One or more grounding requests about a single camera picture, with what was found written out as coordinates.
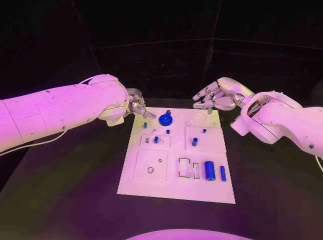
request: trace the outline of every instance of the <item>blue knob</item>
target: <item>blue knob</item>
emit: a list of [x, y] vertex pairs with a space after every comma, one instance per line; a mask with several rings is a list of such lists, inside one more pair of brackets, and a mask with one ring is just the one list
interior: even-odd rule
[[192, 140], [192, 145], [197, 146], [197, 144], [198, 144], [198, 138], [195, 137]]

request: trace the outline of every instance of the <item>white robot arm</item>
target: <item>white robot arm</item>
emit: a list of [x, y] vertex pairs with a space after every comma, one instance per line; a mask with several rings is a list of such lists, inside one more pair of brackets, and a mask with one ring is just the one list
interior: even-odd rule
[[212, 107], [231, 110], [241, 107], [241, 114], [231, 123], [244, 136], [248, 132], [267, 144], [274, 144], [286, 136], [299, 148], [323, 158], [323, 107], [306, 107], [283, 92], [254, 92], [234, 79], [220, 78], [194, 96], [204, 97], [194, 104], [197, 109]]
[[124, 88], [110, 74], [97, 75], [88, 84], [57, 87], [0, 100], [0, 152], [80, 125], [96, 118], [109, 126], [124, 122], [124, 117], [146, 111], [143, 94]]

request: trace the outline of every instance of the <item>white square section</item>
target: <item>white square section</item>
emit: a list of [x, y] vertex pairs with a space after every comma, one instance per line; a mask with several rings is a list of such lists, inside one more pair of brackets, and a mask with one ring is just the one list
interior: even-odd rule
[[168, 179], [168, 152], [139, 150], [135, 179], [165, 182]]
[[[201, 109], [148, 107], [148, 110], [158, 118], [135, 116], [117, 193], [235, 204], [218, 110], [211, 115]], [[168, 110], [172, 124], [162, 126], [159, 117]], [[156, 136], [162, 140], [159, 143], [155, 143]], [[189, 160], [185, 169], [181, 159]], [[215, 181], [207, 181], [207, 161], [214, 162]], [[227, 181], [221, 178], [221, 166], [225, 167]]]

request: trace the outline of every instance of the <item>black table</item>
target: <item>black table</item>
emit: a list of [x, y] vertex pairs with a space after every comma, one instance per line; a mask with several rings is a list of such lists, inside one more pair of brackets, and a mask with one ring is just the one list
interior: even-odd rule
[[[194, 101], [148, 99], [191, 108]], [[123, 240], [165, 229], [204, 229], [257, 240], [323, 240], [323, 174], [286, 138], [240, 136], [221, 111], [237, 204], [119, 195], [135, 116], [96, 120], [35, 146], [0, 193], [0, 240]]]

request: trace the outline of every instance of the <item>robotic hand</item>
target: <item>robotic hand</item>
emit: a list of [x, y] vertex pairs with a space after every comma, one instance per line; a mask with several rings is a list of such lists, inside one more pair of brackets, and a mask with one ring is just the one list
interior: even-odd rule
[[0, 152], [97, 118], [116, 126], [132, 113], [156, 118], [146, 110], [142, 92], [136, 88], [126, 89], [110, 74], [0, 100]]
[[241, 114], [231, 123], [244, 136], [248, 132], [267, 144], [274, 144], [286, 136], [299, 148], [323, 158], [323, 107], [306, 107], [283, 92], [254, 92], [234, 79], [220, 78], [194, 96], [197, 109], [212, 107], [233, 110], [241, 107]]

